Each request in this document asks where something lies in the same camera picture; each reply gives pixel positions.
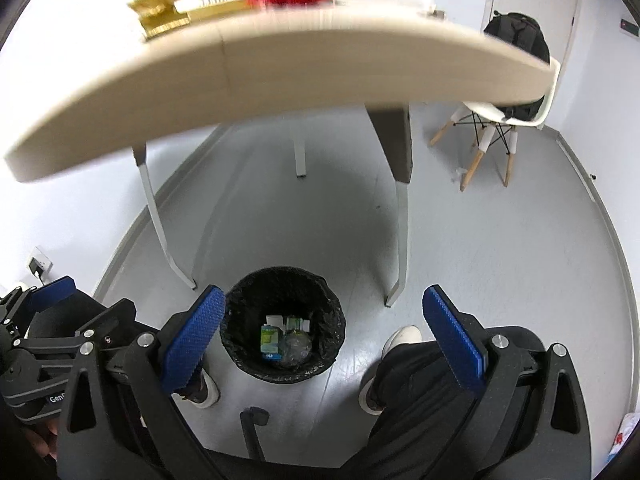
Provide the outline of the person's left hand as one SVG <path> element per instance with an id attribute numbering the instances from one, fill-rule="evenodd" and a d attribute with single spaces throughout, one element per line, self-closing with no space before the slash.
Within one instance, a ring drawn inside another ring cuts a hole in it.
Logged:
<path id="1" fill-rule="evenodd" d="M 36 453 L 58 459 L 58 419 L 52 418 L 22 428 L 23 434 Z"/>

